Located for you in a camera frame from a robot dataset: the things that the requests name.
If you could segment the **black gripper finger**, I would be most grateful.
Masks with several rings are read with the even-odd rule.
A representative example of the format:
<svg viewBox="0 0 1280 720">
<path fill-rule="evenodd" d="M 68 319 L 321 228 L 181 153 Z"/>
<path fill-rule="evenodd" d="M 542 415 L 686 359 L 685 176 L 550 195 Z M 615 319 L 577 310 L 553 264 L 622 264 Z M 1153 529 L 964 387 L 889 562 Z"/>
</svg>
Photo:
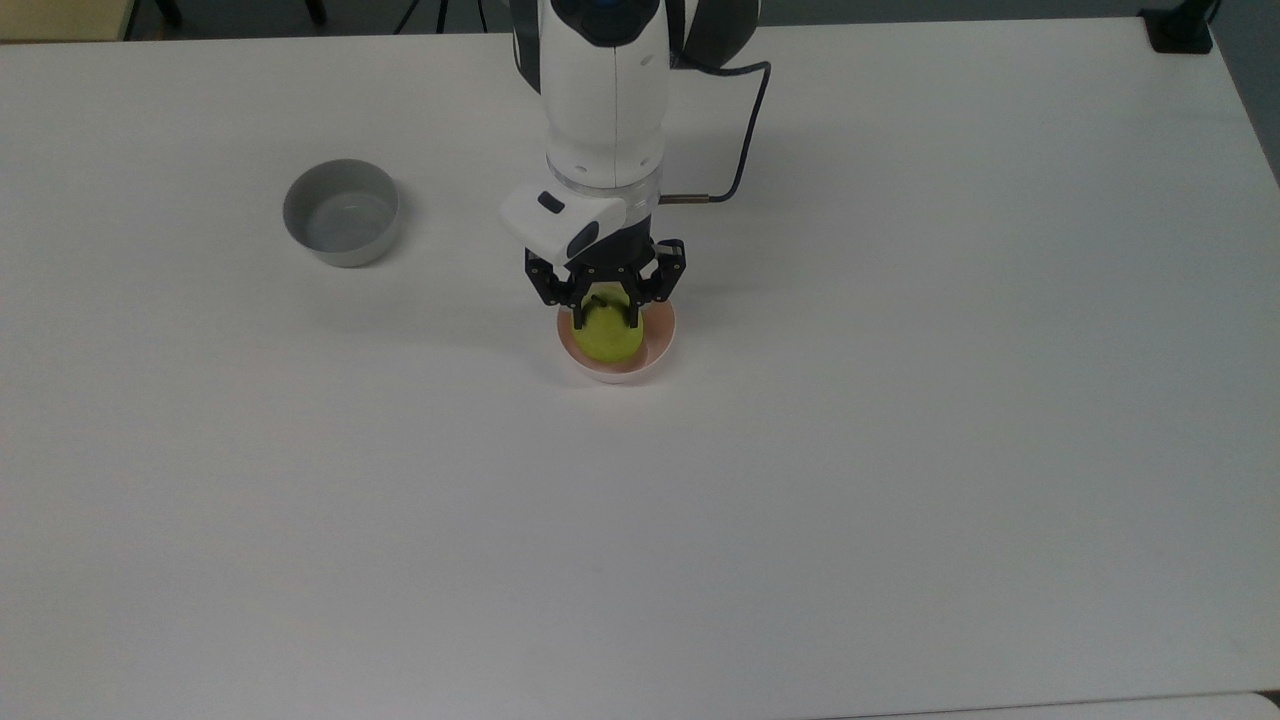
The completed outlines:
<svg viewBox="0 0 1280 720">
<path fill-rule="evenodd" d="M 524 269 L 539 299 L 547 306 L 566 307 L 572 316 L 572 328 L 581 331 L 586 323 L 584 304 L 593 286 L 591 268 L 570 269 L 567 278 L 562 279 L 548 260 L 525 250 Z"/>
<path fill-rule="evenodd" d="M 621 269 L 628 328 L 640 327 L 644 307 L 669 300 L 687 264 L 681 240 L 646 241 L 640 256 Z"/>
</svg>

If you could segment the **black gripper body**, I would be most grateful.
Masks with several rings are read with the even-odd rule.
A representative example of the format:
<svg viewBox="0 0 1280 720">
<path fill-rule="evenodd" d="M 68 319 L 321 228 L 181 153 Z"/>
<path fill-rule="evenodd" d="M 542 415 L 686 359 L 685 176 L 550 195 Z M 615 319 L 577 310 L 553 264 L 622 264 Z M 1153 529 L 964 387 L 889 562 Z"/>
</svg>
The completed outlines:
<svg viewBox="0 0 1280 720">
<path fill-rule="evenodd" d="M 571 259 L 571 281 L 575 284 L 611 281 L 640 287 L 645 282 L 643 270 L 655 256 L 650 227 L 626 227 L 577 252 Z"/>
</svg>

